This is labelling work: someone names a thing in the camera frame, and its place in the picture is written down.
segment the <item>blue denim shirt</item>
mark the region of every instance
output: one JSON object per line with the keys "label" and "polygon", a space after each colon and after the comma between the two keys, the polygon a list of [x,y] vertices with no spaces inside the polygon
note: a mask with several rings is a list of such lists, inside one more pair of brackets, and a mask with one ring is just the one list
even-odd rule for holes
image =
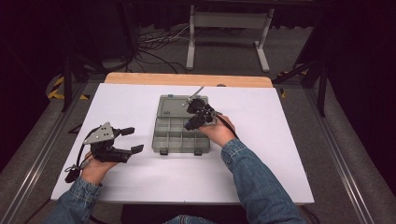
{"label": "blue denim shirt", "polygon": [[[247,210],[249,223],[305,223],[296,205],[271,170],[239,139],[231,140],[221,151],[233,173],[239,200]],[[88,223],[101,187],[78,178],[58,200],[44,223]],[[168,224],[213,222],[201,217],[178,216]]]}

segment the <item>metal rail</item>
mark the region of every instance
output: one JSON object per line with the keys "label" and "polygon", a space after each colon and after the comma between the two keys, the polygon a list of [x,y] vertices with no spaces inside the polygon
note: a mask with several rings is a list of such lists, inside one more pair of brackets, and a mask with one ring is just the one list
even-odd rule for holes
{"label": "metal rail", "polygon": [[78,101],[79,96],[83,93],[85,89],[85,83],[78,83],[76,85],[76,89],[73,93],[73,101],[68,107],[68,109],[63,112],[55,122],[55,125],[52,131],[49,134],[49,137],[41,148],[37,158],[35,159],[32,168],[29,170],[28,174],[26,175],[23,183],[21,184],[20,189],[18,190],[17,194],[15,195],[12,203],[9,205],[8,210],[6,211],[5,215],[1,219],[0,223],[15,223],[15,219],[20,214],[24,204],[26,203],[29,195],[31,194],[33,188],[35,187],[35,183],[37,182],[38,178],[40,177],[41,173],[44,170],[47,161],[50,158],[50,154],[53,150],[53,145],[57,142],[59,134],[64,127],[65,123],[67,122],[68,118],[70,117],[71,112],[73,111],[76,102]]}
{"label": "metal rail", "polygon": [[338,146],[335,138],[332,134],[332,130],[330,129],[329,123],[325,118],[323,118],[317,108],[317,99],[312,89],[305,89],[305,96],[311,105],[315,117],[318,120],[318,124],[323,131],[327,143],[330,147],[330,153],[332,155],[332,160],[334,161],[335,167],[337,168],[338,174],[341,176],[341,179],[344,183],[344,187],[346,188],[346,192],[349,196],[350,201],[352,201],[352,205],[355,208],[355,212],[358,215],[358,218],[361,223],[364,224],[372,224],[374,223],[373,218],[370,215],[370,212],[364,203],[363,198],[361,197],[361,192],[356,184],[356,181],[350,173],[349,168],[347,166],[346,161],[341,153],[340,147]]}

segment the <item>yellow and black hazard tape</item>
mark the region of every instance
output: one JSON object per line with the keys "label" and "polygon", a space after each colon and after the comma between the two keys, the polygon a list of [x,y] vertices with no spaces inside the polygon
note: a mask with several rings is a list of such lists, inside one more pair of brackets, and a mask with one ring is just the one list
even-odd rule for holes
{"label": "yellow and black hazard tape", "polygon": [[[286,75],[287,73],[288,73],[288,72],[280,72],[279,74],[277,74],[277,76],[278,76],[278,77],[281,77],[281,76]],[[301,73],[297,74],[297,76],[305,76],[305,75],[306,75],[306,72],[301,72]],[[285,92],[285,90],[284,90],[283,88],[280,88],[279,90],[280,90],[280,96],[281,96],[282,98],[286,98],[286,92]]]}
{"label": "yellow and black hazard tape", "polygon": [[[55,84],[52,87],[52,90],[49,92],[49,99],[55,98],[59,100],[64,100],[64,95],[57,93],[62,83],[64,83],[64,75],[60,75],[56,80]],[[80,100],[89,100],[90,98],[91,98],[90,95],[84,95],[84,94],[82,94],[79,97]]]}

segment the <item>hand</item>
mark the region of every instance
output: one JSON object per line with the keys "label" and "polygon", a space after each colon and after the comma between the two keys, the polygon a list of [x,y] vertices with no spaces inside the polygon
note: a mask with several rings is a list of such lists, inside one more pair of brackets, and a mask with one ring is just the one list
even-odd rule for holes
{"label": "hand", "polygon": [[93,158],[91,152],[85,155],[89,163],[82,169],[81,178],[86,181],[99,186],[102,180],[105,178],[107,171],[117,165],[117,162],[101,162]]}
{"label": "hand", "polygon": [[[227,123],[235,130],[235,127],[227,116],[219,116],[227,121]],[[199,131],[206,134],[212,142],[221,147],[224,147],[230,140],[235,139],[233,133],[221,122],[220,119],[218,119],[216,125],[201,126]]]}

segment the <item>person's left hand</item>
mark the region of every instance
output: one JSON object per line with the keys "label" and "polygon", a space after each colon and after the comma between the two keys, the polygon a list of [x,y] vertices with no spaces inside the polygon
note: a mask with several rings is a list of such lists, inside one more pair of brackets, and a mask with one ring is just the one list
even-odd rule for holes
{"label": "person's left hand", "polygon": [[82,169],[81,178],[97,186],[99,186],[105,178],[107,171],[118,164],[117,162],[101,162],[96,160],[91,152],[88,152],[85,155],[85,158],[87,157],[87,161],[89,161],[89,163]]}

